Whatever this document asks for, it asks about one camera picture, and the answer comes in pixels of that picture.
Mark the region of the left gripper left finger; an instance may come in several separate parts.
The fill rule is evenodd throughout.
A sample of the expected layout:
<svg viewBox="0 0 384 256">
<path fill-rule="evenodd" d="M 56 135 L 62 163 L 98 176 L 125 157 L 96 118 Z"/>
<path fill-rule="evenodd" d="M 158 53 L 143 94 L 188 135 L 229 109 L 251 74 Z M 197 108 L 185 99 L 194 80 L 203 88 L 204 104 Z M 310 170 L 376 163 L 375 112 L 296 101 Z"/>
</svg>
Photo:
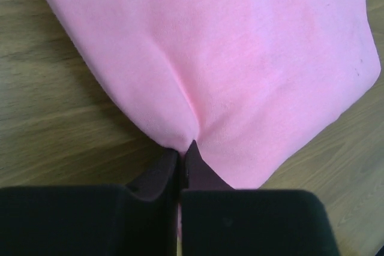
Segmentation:
<svg viewBox="0 0 384 256">
<path fill-rule="evenodd" d="M 127 185 L 1 189 L 2 255 L 175 255 L 179 159 Z"/>
</svg>

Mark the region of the pink t shirt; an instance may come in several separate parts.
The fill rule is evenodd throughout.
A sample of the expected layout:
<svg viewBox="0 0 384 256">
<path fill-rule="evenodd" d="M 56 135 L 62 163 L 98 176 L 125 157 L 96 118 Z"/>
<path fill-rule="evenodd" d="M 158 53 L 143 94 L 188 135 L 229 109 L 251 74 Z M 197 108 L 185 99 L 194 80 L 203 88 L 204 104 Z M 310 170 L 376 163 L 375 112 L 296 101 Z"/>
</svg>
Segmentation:
<svg viewBox="0 0 384 256">
<path fill-rule="evenodd" d="M 366 0 L 47 0 L 146 135 L 258 188 L 372 87 Z"/>
</svg>

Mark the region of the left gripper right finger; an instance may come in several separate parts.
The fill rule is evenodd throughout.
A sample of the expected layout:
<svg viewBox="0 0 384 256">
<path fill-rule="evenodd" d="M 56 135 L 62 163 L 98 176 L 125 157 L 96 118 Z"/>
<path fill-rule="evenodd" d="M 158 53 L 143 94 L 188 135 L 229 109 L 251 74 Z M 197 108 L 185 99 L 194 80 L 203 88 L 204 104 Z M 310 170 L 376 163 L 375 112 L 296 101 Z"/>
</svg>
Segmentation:
<svg viewBox="0 0 384 256">
<path fill-rule="evenodd" d="M 322 202 L 291 189 L 233 189 L 192 142 L 181 191 L 183 255 L 339 255 Z"/>
</svg>

